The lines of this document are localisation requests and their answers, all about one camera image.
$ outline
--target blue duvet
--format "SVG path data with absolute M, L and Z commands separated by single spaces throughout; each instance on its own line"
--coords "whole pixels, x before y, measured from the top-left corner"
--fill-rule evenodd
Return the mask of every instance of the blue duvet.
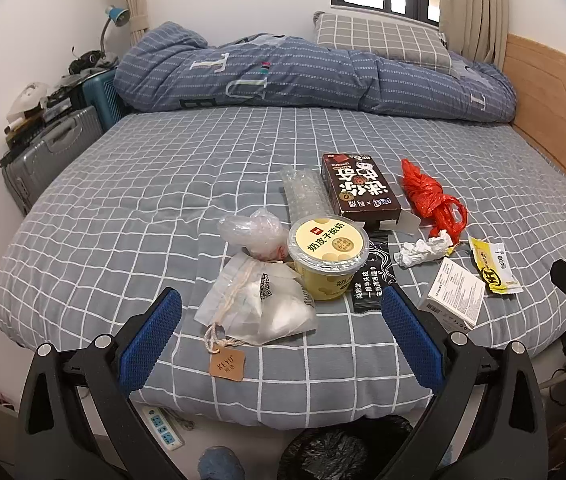
M 452 54 L 459 78 L 357 50 L 259 34 L 211 48 L 167 22 L 125 55 L 114 86 L 137 110 L 322 106 L 426 119 L 509 122 L 516 94 L 496 67 Z

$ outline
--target checkered pillow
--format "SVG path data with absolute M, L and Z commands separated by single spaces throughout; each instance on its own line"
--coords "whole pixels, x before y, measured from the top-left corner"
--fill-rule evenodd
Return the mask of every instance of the checkered pillow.
M 322 13 L 315 15 L 315 30 L 320 46 L 372 52 L 458 78 L 452 58 L 434 28 L 407 21 L 382 22 Z

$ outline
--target yellow and white packet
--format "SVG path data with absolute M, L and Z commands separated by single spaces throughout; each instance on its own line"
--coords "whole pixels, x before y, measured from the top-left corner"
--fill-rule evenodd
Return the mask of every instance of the yellow and white packet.
M 480 276 L 490 286 L 490 291 L 497 294 L 518 294 L 523 291 L 523 287 L 509 267 L 505 245 L 490 244 L 471 236 L 469 239 Z

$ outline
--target yogurt cup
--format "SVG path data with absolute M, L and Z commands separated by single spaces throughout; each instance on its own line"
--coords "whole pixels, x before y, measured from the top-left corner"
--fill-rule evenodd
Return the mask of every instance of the yogurt cup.
M 318 301 L 341 297 L 369 255 L 367 233 L 336 215 L 301 218 L 290 229 L 287 245 L 296 272 Z

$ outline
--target power strip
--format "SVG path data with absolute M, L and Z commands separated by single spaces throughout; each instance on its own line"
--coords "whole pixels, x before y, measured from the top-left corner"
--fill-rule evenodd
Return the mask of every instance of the power strip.
M 160 442 L 167 451 L 173 451 L 181 447 L 185 442 L 172 428 L 167 417 L 160 408 L 154 406 L 143 406 L 141 411 L 156 440 Z

